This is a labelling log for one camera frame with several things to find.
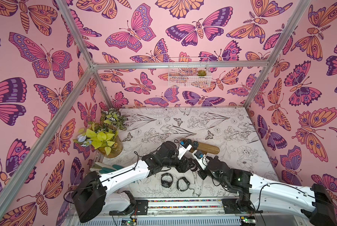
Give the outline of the wooden watch stand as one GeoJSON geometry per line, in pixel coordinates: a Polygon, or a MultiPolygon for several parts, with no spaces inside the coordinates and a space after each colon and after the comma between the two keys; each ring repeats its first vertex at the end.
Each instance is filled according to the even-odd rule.
{"type": "MultiPolygon", "coordinates": [[[[211,154],[219,154],[220,153],[220,148],[217,146],[205,144],[205,143],[199,143],[198,150],[202,151],[204,154],[211,153],[211,154]]],[[[190,153],[194,153],[195,150],[191,148],[189,151],[190,153]]]]}

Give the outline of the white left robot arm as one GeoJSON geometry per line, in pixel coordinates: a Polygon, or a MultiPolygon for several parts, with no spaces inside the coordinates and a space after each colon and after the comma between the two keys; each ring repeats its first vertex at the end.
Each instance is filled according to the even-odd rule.
{"type": "Polygon", "coordinates": [[[135,164],[114,172],[99,174],[97,171],[88,173],[72,193],[72,201],[81,223],[86,223],[97,217],[103,209],[130,214],[135,205],[130,192],[116,194],[115,191],[128,184],[148,178],[164,167],[174,168],[179,173],[185,173],[194,167],[191,158],[185,157],[192,145],[189,142],[175,144],[166,141],[160,147],[143,157],[135,164]]]}

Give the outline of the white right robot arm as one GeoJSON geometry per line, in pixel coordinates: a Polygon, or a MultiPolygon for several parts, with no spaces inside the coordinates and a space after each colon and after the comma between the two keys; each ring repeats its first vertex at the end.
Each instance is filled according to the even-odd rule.
{"type": "Polygon", "coordinates": [[[336,211],[332,199],[320,184],[294,186],[265,179],[249,171],[230,168],[225,162],[199,154],[193,157],[200,177],[210,177],[225,191],[238,196],[240,211],[264,211],[297,215],[314,226],[335,226],[336,211]]]}

